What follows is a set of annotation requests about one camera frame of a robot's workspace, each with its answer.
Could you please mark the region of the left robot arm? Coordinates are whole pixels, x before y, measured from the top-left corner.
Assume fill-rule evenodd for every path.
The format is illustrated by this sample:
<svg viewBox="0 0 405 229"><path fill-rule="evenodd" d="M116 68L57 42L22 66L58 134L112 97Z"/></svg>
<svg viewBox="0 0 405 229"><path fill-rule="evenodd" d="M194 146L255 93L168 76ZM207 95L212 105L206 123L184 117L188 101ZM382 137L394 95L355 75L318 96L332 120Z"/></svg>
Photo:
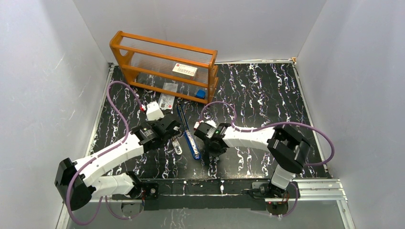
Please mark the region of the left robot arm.
<svg viewBox="0 0 405 229"><path fill-rule="evenodd" d="M90 156L59 163L55 186L71 210L84 207L91 199L124 195L130 199L157 199L159 185L142 181L135 172L108 176L107 172L146 152L164 148L168 140L180 134L181 121L176 114L163 114L156 102L147 105L147 120L126 133L117 143Z"/></svg>

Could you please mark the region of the blue stapler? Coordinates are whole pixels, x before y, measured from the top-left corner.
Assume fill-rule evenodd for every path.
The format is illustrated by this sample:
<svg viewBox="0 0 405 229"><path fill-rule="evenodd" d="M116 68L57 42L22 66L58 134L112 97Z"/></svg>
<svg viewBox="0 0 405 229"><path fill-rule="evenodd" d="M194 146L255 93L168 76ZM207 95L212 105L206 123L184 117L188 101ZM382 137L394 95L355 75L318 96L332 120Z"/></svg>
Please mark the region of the blue stapler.
<svg viewBox="0 0 405 229"><path fill-rule="evenodd" d="M181 120L181 122L182 122L182 124L183 124L183 127L184 127L184 136L185 136L185 138L186 138L186 141L187 141L187 144L188 144L188 146L189 146L189 149L190 149L190 152L191 152L191 154L192 154L192 157L193 157L195 160L199 160L199 159L201 159L201 154L200 154L200 151L199 151L199 149L198 149L198 146L197 146L197 144L196 144L196 142L195 142L195 140L194 140L194 137L193 137L193 135L192 135L191 132L190 132L190 129L189 129L187 120L186 120L185 115L184 115L184 111L183 111L182 105L181 105L181 104L176 104L176 109L177 109L178 115L179 115L179 117L180 117L180 120Z"/></svg>

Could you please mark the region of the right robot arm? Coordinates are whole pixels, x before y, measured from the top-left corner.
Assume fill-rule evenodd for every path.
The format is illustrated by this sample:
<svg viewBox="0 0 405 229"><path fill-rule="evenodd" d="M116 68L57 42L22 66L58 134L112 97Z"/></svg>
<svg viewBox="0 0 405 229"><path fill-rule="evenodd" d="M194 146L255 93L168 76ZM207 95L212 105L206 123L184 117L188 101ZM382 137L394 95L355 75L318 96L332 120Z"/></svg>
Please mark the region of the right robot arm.
<svg viewBox="0 0 405 229"><path fill-rule="evenodd" d="M309 141L290 125L256 131L253 128L235 130L229 123L218 126L198 122L194 135L204 142L205 152L211 157L224 154L228 148L247 147L267 151L277 162L268 183L254 182L242 191L253 198L281 198L296 174L302 172L311 149Z"/></svg>

